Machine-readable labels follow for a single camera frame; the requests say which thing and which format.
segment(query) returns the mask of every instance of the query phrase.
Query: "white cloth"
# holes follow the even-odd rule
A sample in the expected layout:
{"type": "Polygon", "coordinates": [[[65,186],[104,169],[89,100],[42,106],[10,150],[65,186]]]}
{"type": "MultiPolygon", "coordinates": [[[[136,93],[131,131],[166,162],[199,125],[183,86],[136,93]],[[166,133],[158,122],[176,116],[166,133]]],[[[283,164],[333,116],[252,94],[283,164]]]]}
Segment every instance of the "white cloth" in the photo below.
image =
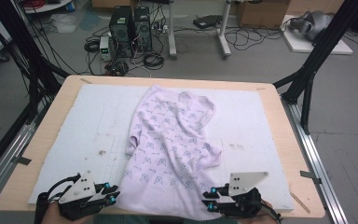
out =
{"type": "Polygon", "coordinates": [[[202,193],[213,186],[204,169],[220,163],[203,128],[215,111],[206,97],[152,86],[135,110],[117,207],[163,216],[209,220],[202,193]]]}

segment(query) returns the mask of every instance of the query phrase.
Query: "metal frame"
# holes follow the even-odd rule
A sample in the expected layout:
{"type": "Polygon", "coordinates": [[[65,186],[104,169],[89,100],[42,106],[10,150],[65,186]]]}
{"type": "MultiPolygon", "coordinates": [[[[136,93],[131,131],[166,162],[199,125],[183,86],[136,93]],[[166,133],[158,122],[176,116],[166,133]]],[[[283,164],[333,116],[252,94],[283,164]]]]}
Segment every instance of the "metal frame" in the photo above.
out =
{"type": "Polygon", "coordinates": [[[298,143],[301,146],[304,156],[307,158],[307,163],[311,172],[315,174],[315,178],[321,180],[321,184],[316,184],[316,187],[322,193],[326,207],[330,217],[336,224],[348,224],[338,197],[334,192],[333,186],[330,183],[327,172],[324,169],[318,150],[313,144],[312,138],[308,135],[301,126],[301,112],[297,105],[290,105],[287,102],[282,102],[289,120],[292,122],[298,143]]]}
{"type": "Polygon", "coordinates": [[[298,97],[304,92],[301,112],[301,126],[306,134],[309,131],[310,98],[312,95],[313,80],[319,68],[333,51],[338,41],[345,35],[351,23],[358,15],[358,0],[346,0],[330,22],[327,29],[320,36],[315,48],[310,53],[303,66],[289,77],[274,83],[276,88],[292,82],[287,92],[282,94],[283,100],[289,104],[296,104],[298,97]]]}
{"type": "Polygon", "coordinates": [[[292,124],[296,128],[297,138],[299,144],[302,145],[304,156],[308,160],[310,170],[322,182],[317,184],[320,192],[324,197],[326,207],[330,217],[334,223],[346,224],[348,220],[342,210],[338,201],[337,195],[333,190],[327,173],[324,169],[318,151],[313,144],[309,131],[309,116],[310,116],[310,98],[312,94],[313,80],[322,66],[324,61],[330,55],[338,41],[345,35],[345,32],[350,27],[351,23],[358,15],[358,0],[346,0],[340,7],[334,19],[330,22],[327,29],[320,36],[315,48],[310,53],[309,58],[305,61],[303,66],[293,73],[274,83],[276,88],[292,82],[287,92],[281,95],[283,106],[287,110],[286,113],[291,115],[292,124]],[[300,112],[297,107],[297,99],[300,94],[304,92],[303,107],[300,112]]]}
{"type": "Polygon", "coordinates": [[[37,125],[35,120],[30,124],[23,124],[19,132],[14,136],[13,140],[7,147],[7,150],[3,153],[0,158],[0,184],[7,178],[7,175],[16,165],[15,159],[18,158],[23,150],[26,148],[28,143],[31,141],[36,131],[37,125]]]}

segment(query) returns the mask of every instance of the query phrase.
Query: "desk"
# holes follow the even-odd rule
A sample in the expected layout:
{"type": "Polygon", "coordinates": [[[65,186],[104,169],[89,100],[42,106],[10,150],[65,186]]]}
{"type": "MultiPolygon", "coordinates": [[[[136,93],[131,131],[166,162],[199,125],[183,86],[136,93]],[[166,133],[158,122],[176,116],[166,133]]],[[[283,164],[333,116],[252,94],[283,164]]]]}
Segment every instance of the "desk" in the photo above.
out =
{"type": "MultiPolygon", "coordinates": [[[[227,18],[228,18],[228,13],[229,13],[229,9],[231,7],[231,0],[226,0],[224,1],[225,5],[224,5],[224,10],[223,10],[223,19],[222,19],[222,26],[220,29],[217,29],[217,37],[219,38],[220,44],[222,45],[222,49],[223,49],[223,58],[226,59],[228,56],[231,55],[231,51],[229,50],[228,47],[228,43],[226,41],[226,37],[225,37],[225,31],[226,31],[226,25],[227,25],[227,18]]],[[[169,11],[170,11],[170,31],[168,33],[168,41],[169,41],[169,46],[170,46],[170,56],[172,59],[176,60],[176,46],[175,46],[175,36],[173,34],[173,11],[175,8],[175,5],[177,5],[178,3],[175,3],[174,0],[170,0],[170,5],[169,5],[169,11]]]]}
{"type": "MultiPolygon", "coordinates": [[[[137,77],[89,77],[70,76],[62,85],[60,92],[36,131],[33,140],[23,157],[32,162],[25,166],[19,164],[0,194],[0,210],[34,211],[35,206],[28,199],[37,181],[40,169],[48,151],[70,111],[81,86],[84,84],[109,84],[162,87],[205,88],[238,91],[258,91],[265,108],[271,134],[273,136],[282,167],[294,197],[295,210],[283,213],[283,217],[323,217],[324,207],[311,179],[300,176],[299,171],[308,171],[296,137],[284,112],[276,89],[265,83],[240,83],[223,81],[201,81],[137,77]]],[[[123,213],[114,206],[103,210],[105,214],[123,213]]]]}

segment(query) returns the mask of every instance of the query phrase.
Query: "floor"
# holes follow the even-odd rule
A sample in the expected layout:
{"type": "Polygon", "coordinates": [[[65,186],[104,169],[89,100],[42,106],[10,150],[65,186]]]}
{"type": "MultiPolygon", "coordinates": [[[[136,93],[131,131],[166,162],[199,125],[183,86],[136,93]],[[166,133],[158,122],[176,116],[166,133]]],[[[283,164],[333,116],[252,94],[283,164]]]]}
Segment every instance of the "floor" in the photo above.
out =
{"type": "MultiPolygon", "coordinates": [[[[50,45],[60,54],[73,70],[89,75],[85,40],[93,32],[107,26],[109,15],[94,10],[90,2],[80,1],[76,16],[76,31],[72,34],[49,33],[50,45]]],[[[41,13],[47,21],[52,13],[67,13],[64,9],[41,13]]],[[[177,24],[195,28],[195,17],[177,19],[177,24]]],[[[228,24],[236,26],[235,18],[228,24]]],[[[358,42],[358,37],[351,37],[358,42]]],[[[238,35],[240,43],[244,36],[238,35]]],[[[330,55],[320,68],[315,80],[310,107],[310,135],[318,148],[330,181],[349,223],[358,223],[358,44],[343,38],[353,50],[351,56],[330,55]]],[[[217,39],[210,33],[178,32],[176,44],[178,59],[168,57],[168,41],[161,37],[164,45],[161,55],[164,66],[159,70],[131,70],[126,76],[159,77],[181,79],[224,80],[239,82],[273,83],[294,73],[309,56],[308,53],[293,53],[283,38],[265,39],[263,43],[247,50],[235,50],[223,60],[217,39]]],[[[156,42],[155,49],[161,48],[156,42]]],[[[61,63],[62,68],[74,73],[61,63]]],[[[99,55],[91,64],[95,74],[103,72],[99,55]]],[[[278,89],[283,93],[287,87],[278,89]]],[[[28,102],[21,74],[13,61],[0,62],[0,139],[11,126],[28,102]]],[[[32,222],[33,214],[0,212],[0,223],[32,222]]],[[[321,219],[287,218],[287,223],[330,223],[328,216],[321,219]]]]}

